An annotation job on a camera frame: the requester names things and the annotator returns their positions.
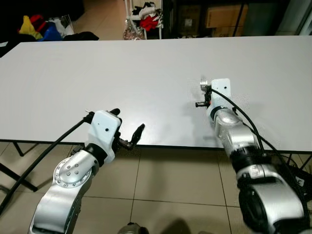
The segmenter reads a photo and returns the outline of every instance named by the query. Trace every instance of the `white table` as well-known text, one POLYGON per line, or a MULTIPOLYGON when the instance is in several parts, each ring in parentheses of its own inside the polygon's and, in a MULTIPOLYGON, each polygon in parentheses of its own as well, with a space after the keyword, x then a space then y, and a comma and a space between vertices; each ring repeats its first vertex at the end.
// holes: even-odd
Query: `white table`
POLYGON ((230 78, 233 101, 277 149, 312 151, 312 37, 21 43, 0 73, 0 139, 54 141, 85 109, 118 107, 123 138, 146 124, 141 145, 222 147, 195 108, 204 76, 230 78))

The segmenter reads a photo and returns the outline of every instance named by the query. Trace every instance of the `tile floor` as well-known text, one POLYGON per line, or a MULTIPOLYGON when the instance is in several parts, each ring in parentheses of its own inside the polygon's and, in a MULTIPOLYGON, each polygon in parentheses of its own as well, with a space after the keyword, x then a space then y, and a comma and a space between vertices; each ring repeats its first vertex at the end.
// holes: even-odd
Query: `tile floor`
POLYGON ((122 40, 126 10, 124 0, 84 0, 85 13, 73 22, 74 32, 89 31, 99 40, 122 40))
MULTIPOLYGON (((19 145, 23 151, 34 146, 19 145)), ((20 157, 12 143, 0 142, 0 163, 21 174, 47 146, 37 145, 20 157)), ((39 186, 36 193, 22 185, 18 188, 0 217, 1 233, 26 233, 37 203, 50 186, 55 166, 72 147, 57 146, 28 176, 39 186)), ((294 155, 298 166, 304 158, 294 155)), ((0 184, 10 188, 14 181, 0 172, 0 184)), ((82 200, 74 233, 114 234, 129 221, 148 227, 151 234, 250 233, 243 224, 237 195, 235 173, 223 152, 121 150, 93 179, 82 200)))

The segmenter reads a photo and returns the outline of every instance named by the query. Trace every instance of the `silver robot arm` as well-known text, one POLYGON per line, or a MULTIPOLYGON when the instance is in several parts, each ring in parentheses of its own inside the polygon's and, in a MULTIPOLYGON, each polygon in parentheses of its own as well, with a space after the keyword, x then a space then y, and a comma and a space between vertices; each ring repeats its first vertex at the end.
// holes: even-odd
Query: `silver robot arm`
POLYGON ((247 226, 260 233, 300 233, 309 228, 306 203, 264 156, 249 127, 218 94, 231 97, 229 79, 204 80, 201 89, 208 118, 236 172, 239 203, 247 226))
POLYGON ((132 149, 141 137, 144 124, 135 131, 131 142, 119 138, 119 112, 114 109, 94 113, 85 147, 56 166, 52 185, 36 208, 29 234, 73 233, 81 199, 99 167, 114 160, 118 147, 132 149))

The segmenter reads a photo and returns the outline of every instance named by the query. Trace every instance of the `white sticker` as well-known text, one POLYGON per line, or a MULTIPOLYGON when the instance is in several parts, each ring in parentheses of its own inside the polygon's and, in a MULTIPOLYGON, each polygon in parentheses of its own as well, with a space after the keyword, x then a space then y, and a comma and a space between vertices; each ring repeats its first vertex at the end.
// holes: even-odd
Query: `white sticker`
POLYGON ((191 27, 192 21, 193 21, 192 19, 185 19, 184 26, 185 27, 191 27))
POLYGON ((300 179, 299 177, 296 177, 296 180, 297 180, 297 183, 298 183, 301 187, 303 187, 303 185, 304 185, 304 179, 300 179))

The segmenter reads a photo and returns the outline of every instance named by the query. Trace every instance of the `yellow clothing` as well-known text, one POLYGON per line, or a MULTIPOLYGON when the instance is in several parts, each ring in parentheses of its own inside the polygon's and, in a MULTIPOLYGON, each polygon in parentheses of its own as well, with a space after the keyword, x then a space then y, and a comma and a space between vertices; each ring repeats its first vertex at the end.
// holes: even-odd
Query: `yellow clothing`
POLYGON ((28 16, 24 16, 23 20, 24 20, 24 22, 23 22, 23 25, 20 28, 19 34, 32 35, 37 40, 43 38, 42 35, 35 30, 35 28, 31 24, 30 19, 29 19, 28 16))

